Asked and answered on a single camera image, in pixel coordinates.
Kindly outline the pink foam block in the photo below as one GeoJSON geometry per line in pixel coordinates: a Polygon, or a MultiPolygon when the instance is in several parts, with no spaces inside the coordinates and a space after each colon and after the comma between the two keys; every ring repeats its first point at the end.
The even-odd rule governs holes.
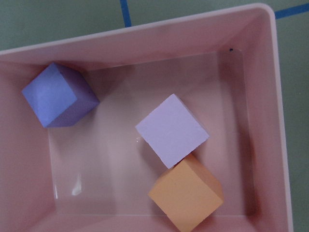
{"type": "Polygon", "coordinates": [[[210,137],[175,94],[138,123],[136,129],[168,169],[210,137]]]}

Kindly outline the orange foam block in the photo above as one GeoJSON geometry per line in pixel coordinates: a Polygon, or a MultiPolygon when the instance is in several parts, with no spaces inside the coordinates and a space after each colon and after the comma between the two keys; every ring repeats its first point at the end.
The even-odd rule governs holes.
{"type": "Polygon", "coordinates": [[[181,232],[190,232],[224,202],[222,185],[189,154],[155,182],[148,196],[181,232]]]}

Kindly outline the purple foam block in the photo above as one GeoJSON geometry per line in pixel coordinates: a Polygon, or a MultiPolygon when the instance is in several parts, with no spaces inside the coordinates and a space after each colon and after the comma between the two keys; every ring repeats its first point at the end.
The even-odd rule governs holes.
{"type": "Polygon", "coordinates": [[[73,126],[99,105],[80,72],[54,62],[22,94],[44,128],[73,126]]]}

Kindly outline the pink plastic bin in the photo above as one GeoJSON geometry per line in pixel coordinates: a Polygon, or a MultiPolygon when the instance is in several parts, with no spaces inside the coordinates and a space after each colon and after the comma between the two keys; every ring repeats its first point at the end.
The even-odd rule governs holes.
{"type": "Polygon", "coordinates": [[[291,232],[276,22],[255,3],[0,53],[0,229],[174,232],[148,197],[166,167],[135,126],[176,94],[210,138],[195,156],[224,204],[197,232],[291,232]],[[22,89],[51,62],[100,105],[44,128],[22,89]]]}

